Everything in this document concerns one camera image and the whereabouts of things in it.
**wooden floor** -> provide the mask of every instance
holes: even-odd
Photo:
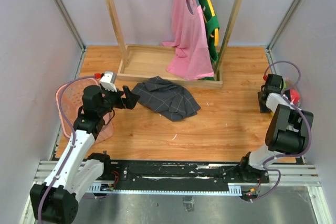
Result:
[[[117,72],[120,59],[118,47],[91,46],[80,76]],[[95,144],[88,154],[107,151],[113,159],[229,162],[259,148],[271,120],[270,114],[259,112],[257,99],[268,66],[264,48],[229,47],[223,63],[221,90],[187,88],[202,107],[198,115],[171,122],[140,104],[134,110],[116,109],[114,135]],[[132,89],[135,84],[116,81],[119,89],[123,85]],[[56,157],[66,145],[62,138]]]

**white wall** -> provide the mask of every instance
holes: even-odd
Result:
[[[158,44],[173,39],[173,0],[115,0],[125,41]],[[234,0],[212,0],[221,24],[221,40]],[[88,45],[116,44],[104,0],[63,0]],[[243,0],[230,45],[265,46],[274,35],[292,0]]]
[[[302,71],[299,90],[303,108],[314,114],[313,143],[307,161],[315,164],[329,209],[336,221],[336,2],[303,0],[273,53],[275,60],[290,60]],[[279,66],[292,80],[295,70]]]
[[[80,50],[53,0],[0,0],[0,10],[0,222],[17,224]]]

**checkered cloth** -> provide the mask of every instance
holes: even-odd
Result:
[[[196,115],[201,108],[188,90],[159,76],[138,83],[132,92],[140,96],[140,104],[173,122]]]

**wooden frame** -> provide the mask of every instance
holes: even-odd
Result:
[[[221,50],[219,51],[219,60],[214,68],[215,81],[187,81],[165,71],[164,67],[167,67],[171,59],[175,56],[175,50],[173,50],[173,48],[147,45],[125,45],[114,0],[106,0],[106,5],[109,10],[122,58],[117,78],[120,80],[143,82],[151,77],[160,76],[163,79],[173,81],[183,86],[220,89],[223,85],[221,72],[223,57],[233,31],[233,26],[235,24],[241,3],[242,0],[235,0],[233,4]]]

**plastic basket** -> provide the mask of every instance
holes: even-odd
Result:
[[[57,108],[58,108],[58,115],[59,115],[59,118],[62,124],[63,134],[67,139],[69,139],[71,135],[71,128],[68,125],[68,123],[65,121],[65,119],[63,118],[60,112],[60,108],[59,108],[60,93],[66,85],[67,83],[61,86],[57,90],[55,98],[56,98],[56,103],[57,103]],[[61,100],[62,108],[63,108],[64,114],[69,119],[69,121],[72,123],[72,125],[74,124],[74,121],[77,118],[79,107],[83,105],[83,102],[82,102],[83,90],[85,87],[90,86],[90,85],[99,85],[99,84],[95,78],[78,80],[72,83],[70,86],[68,86],[67,89],[63,93],[62,100]],[[110,115],[109,114],[105,115],[104,120],[105,120],[105,124],[108,123],[110,120]],[[113,132],[114,132],[113,124],[112,122],[110,122],[108,125],[103,127],[103,129],[101,130],[101,132],[99,133],[95,141],[95,144],[100,143],[104,141],[105,139],[111,137],[113,135]]]

